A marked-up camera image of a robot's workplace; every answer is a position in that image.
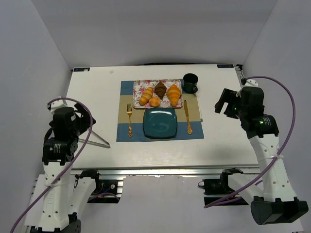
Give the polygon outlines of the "aluminium table rail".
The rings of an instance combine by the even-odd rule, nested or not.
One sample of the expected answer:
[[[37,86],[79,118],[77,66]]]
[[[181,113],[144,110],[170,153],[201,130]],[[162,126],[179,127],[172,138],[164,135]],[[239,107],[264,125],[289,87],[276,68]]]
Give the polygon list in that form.
[[[224,166],[182,166],[182,167],[143,167],[143,168],[96,168],[103,177],[126,176],[182,176],[182,177],[211,177],[218,178],[224,169],[238,168],[245,175],[255,176],[259,174],[258,165],[224,165]]]

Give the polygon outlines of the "teal square plate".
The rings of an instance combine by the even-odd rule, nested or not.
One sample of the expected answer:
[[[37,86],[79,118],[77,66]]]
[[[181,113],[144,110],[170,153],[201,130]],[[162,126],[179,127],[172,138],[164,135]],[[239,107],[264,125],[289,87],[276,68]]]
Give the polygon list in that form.
[[[143,132],[150,139],[170,139],[177,134],[177,115],[173,108],[149,108],[143,116]]]

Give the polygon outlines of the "gold knife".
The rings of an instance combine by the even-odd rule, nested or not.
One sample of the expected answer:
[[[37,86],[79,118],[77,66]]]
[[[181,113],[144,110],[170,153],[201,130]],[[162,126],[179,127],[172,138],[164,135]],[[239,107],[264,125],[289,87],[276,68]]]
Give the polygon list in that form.
[[[185,116],[186,116],[186,120],[187,120],[187,133],[192,134],[192,128],[191,128],[190,119],[189,119],[188,105],[187,105],[186,100],[184,100],[184,111],[185,111]]]

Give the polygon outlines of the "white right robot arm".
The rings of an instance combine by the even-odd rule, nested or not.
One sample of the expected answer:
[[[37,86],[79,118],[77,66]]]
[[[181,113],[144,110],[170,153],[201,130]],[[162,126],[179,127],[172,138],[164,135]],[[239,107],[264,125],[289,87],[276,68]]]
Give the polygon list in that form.
[[[243,199],[251,209],[258,225],[293,223],[309,210],[304,200],[299,200],[288,178],[279,130],[275,118],[264,112],[264,91],[258,83],[242,79],[239,91],[224,89],[215,104],[215,112],[227,107],[227,117],[239,119],[242,129],[253,147],[260,173],[252,181],[237,168],[225,169],[220,183],[231,194],[206,205],[207,208]]]

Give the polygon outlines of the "dark green mug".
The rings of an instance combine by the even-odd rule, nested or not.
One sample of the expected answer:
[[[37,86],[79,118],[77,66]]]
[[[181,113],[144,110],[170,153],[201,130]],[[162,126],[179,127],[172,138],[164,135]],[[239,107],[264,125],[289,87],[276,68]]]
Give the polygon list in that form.
[[[198,76],[193,73],[185,74],[183,77],[182,89],[188,94],[195,94],[198,91],[197,87]]]

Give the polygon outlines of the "gold fork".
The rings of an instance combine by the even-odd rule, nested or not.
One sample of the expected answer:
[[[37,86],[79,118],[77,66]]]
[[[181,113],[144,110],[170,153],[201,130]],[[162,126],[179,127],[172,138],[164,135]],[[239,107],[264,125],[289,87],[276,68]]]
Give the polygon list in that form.
[[[133,136],[133,131],[132,131],[132,124],[131,124],[131,116],[132,116],[132,105],[127,104],[127,115],[129,117],[129,131],[128,131],[128,136],[132,137]]]

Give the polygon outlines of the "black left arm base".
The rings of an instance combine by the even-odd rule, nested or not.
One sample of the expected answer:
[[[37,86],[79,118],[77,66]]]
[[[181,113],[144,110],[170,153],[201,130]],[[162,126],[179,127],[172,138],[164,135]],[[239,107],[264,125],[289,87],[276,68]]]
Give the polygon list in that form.
[[[119,203],[118,197],[118,180],[102,179],[98,170],[83,170],[81,174],[75,175],[75,186],[82,183],[82,179],[92,178],[95,180],[95,189],[88,198],[88,203]]]

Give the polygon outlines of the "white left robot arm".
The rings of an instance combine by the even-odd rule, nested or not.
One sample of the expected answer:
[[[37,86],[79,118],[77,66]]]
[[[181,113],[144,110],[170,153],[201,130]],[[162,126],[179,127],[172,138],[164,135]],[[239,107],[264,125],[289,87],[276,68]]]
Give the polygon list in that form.
[[[35,233],[80,232],[79,216],[96,189],[96,176],[83,176],[69,195],[70,172],[85,147],[78,146],[79,136],[91,132],[94,120],[85,105],[76,101],[74,107],[69,107],[67,101],[58,97],[47,104],[52,121],[43,145],[45,190],[35,200],[43,200]]]

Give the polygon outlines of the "floral rectangular tray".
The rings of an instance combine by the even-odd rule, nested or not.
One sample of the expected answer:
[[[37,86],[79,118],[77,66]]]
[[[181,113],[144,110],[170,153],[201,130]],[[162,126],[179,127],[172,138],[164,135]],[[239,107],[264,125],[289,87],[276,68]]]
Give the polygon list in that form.
[[[136,80],[133,84],[133,107],[181,108],[182,86],[179,79]]]

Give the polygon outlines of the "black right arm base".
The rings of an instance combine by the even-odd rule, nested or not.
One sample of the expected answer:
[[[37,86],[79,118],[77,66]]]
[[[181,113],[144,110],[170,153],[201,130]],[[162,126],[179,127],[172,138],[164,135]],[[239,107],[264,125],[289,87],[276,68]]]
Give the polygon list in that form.
[[[238,168],[224,169],[217,179],[204,179],[198,183],[198,187],[204,190],[204,205],[208,205],[234,190],[228,186],[228,176],[243,174]],[[233,196],[222,201],[220,206],[246,206],[247,202],[242,197]]]

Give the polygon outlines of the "chocolate croissant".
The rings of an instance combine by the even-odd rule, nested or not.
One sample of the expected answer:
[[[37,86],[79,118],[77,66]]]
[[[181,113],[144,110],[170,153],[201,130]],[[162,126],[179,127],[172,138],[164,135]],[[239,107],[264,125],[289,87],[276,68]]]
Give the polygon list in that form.
[[[162,81],[160,81],[154,88],[156,95],[162,100],[166,94],[167,88]]]

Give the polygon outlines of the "blue and beige placemat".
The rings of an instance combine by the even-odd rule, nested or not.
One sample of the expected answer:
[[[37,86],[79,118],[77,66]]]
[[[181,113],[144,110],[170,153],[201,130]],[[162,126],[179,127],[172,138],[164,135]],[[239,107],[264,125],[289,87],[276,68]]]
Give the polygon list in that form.
[[[151,142],[203,139],[202,118],[197,97],[182,92],[173,107],[164,96],[157,108],[139,104],[143,91],[159,80],[122,81],[117,142]]]

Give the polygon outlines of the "striped orange bread roll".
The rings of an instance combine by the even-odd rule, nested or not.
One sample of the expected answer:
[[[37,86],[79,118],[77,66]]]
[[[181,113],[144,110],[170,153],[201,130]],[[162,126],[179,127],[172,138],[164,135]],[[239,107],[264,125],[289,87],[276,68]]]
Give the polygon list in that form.
[[[142,93],[139,99],[140,106],[143,106],[149,102],[150,98],[153,96],[153,90],[154,89],[152,87],[148,87],[144,90],[144,92]]]

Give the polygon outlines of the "small round bun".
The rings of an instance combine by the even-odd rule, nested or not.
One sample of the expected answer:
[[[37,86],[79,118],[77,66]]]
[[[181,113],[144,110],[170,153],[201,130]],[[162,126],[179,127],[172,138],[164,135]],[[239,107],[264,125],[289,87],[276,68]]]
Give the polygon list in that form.
[[[152,97],[149,99],[149,105],[151,107],[159,107],[161,104],[161,99],[159,97]]]

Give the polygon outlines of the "striped orange croissant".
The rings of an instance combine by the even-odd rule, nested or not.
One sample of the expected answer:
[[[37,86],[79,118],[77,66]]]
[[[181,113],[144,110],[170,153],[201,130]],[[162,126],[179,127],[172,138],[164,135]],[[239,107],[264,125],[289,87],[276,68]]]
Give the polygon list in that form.
[[[179,98],[181,96],[181,91],[177,87],[177,85],[173,84],[168,90],[167,90],[167,97],[171,103],[171,106],[176,107],[179,101]]]

